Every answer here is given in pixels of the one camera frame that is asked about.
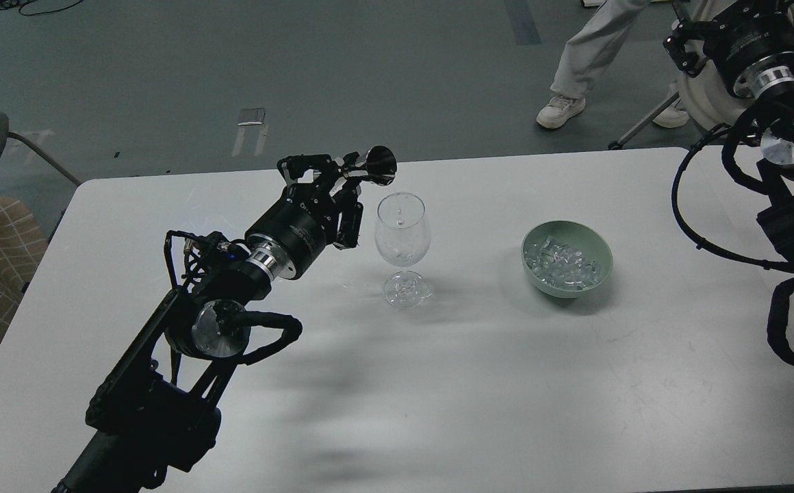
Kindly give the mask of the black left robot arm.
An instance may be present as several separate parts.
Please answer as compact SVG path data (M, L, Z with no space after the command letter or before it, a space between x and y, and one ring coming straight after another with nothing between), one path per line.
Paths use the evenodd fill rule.
M387 186L397 162L384 146L300 154L277 162L285 187L241 238L171 230L164 241L170 290L97 388L86 412L90 443L56 492L138 492L187 472L216 443L218 401L240 366L299 339L293 316L250 311L277 278L298 279L328 244L359 240L361 184Z

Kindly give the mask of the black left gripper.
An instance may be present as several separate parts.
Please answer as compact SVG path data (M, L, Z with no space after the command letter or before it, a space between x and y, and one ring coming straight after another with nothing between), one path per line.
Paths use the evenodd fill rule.
M361 181L347 181L347 159L329 154L287 156L276 166L285 187L246 230L244 240L250 247L265 238L277 244L287 256L279 277L298 279L328 244L339 250L357 247L363 216Z

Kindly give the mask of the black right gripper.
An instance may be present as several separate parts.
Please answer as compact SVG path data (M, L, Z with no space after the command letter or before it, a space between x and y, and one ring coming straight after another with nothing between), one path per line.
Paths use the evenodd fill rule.
M712 60L731 97L759 97L759 76L781 68L794 76L793 1L736 1L712 20L678 19L663 41L676 68L697 77Z

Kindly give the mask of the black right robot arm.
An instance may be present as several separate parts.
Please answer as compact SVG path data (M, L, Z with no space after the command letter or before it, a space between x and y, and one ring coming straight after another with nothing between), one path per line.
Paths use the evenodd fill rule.
M663 46L689 80L715 76L723 98L707 103L720 119L688 150L676 171L670 205L682 232L695 247L765 270L791 274L773 289L767 315L767 343L794 367L787 338L794 295L794 18L791 1L704 1L678 21ZM729 177L769 200L757 224L779 261L766 261L717 246L693 230L679 209L682 175L691 160L722 138L721 163Z

